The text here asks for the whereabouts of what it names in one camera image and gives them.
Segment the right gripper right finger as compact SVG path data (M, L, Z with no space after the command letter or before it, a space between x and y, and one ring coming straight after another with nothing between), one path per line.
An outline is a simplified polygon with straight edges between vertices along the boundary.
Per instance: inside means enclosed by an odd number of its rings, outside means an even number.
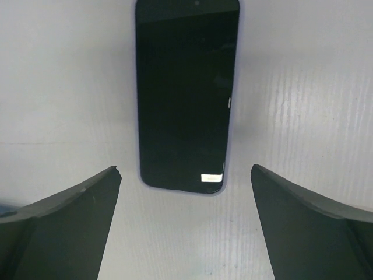
M275 279L372 279L372 212L256 164L256 208Z

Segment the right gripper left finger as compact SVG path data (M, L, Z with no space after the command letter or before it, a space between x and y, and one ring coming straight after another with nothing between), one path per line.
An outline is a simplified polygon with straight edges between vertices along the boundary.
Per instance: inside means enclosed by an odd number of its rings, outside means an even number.
M97 279L122 177L116 166L21 208L1 205L1 279Z

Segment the phone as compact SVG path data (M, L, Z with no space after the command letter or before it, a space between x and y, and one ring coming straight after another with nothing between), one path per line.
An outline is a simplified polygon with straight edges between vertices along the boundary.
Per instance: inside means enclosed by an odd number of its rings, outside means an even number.
M224 186L238 1L137 1L139 171L148 186Z

